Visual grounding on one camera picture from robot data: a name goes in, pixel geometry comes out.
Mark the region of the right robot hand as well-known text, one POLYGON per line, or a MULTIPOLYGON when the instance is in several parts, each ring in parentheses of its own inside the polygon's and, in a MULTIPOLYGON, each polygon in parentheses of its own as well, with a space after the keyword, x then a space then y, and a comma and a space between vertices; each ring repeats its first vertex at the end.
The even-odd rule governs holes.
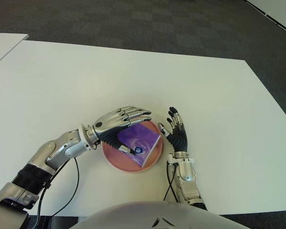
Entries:
POLYGON ((173 146, 175 152, 187 152, 188 141, 186 130, 181 115, 174 107, 169 107, 167 122, 170 124, 170 132, 162 123, 158 123, 160 132, 166 137, 173 146))

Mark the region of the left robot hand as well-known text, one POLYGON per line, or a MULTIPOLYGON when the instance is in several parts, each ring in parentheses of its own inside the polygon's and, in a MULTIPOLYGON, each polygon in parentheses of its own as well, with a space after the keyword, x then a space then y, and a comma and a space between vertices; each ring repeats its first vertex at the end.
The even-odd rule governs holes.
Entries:
POLYGON ((152 112, 135 106, 125 106, 115 109, 99 119, 93 124, 93 131, 99 141, 127 154, 135 155, 135 151, 122 143, 118 134, 130 126, 141 122, 150 121, 152 112))

